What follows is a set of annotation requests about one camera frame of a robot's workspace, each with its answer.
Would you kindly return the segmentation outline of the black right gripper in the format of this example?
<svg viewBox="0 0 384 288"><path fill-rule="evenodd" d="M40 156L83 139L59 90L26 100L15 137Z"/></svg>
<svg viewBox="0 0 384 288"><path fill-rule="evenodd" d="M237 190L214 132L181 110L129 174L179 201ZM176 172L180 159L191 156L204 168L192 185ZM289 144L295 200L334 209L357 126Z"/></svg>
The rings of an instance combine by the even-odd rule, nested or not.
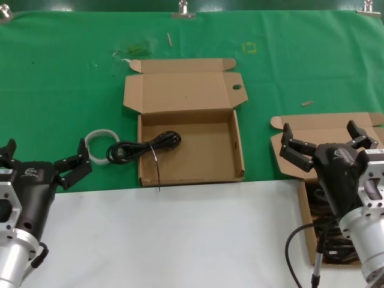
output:
<svg viewBox="0 0 384 288"><path fill-rule="evenodd" d="M294 138L288 123L284 124L281 138L281 157L305 172L314 167L336 221L362 206L358 197L358 181L362 174L358 149L378 146L378 142L353 120L348 122L347 131L351 141L320 144L315 152L313 143Z"/></svg>

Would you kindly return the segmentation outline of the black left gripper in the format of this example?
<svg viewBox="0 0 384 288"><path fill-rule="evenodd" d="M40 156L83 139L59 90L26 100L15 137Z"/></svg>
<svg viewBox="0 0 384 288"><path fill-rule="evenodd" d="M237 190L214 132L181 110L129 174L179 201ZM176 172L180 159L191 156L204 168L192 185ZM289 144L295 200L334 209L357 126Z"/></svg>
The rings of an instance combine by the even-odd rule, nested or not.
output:
<svg viewBox="0 0 384 288"><path fill-rule="evenodd" d="M17 162L14 139L0 149L0 165L16 170L12 185L22 206L17 229L40 240L58 185L68 190L92 172L89 151L81 138L77 154L54 163L46 161Z"/></svg>

